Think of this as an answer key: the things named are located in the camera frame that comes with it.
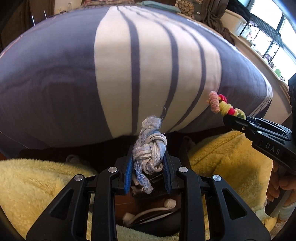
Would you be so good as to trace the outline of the right hand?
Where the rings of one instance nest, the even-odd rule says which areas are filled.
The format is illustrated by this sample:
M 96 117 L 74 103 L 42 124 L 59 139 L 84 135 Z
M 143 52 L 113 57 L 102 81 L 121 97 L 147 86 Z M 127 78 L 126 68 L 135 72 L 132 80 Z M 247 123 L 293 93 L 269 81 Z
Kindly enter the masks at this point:
M 278 174 L 279 164 L 276 161 L 273 161 L 273 169 L 271 171 L 269 184 L 266 192 L 266 197 L 269 201 L 274 201 L 275 198 L 278 198 L 280 195 L 280 188 L 282 190 L 291 190 L 291 194 L 285 202 L 284 206 L 290 206 L 295 204 L 296 196 L 296 179 L 293 175 L 287 175 L 280 177 Z

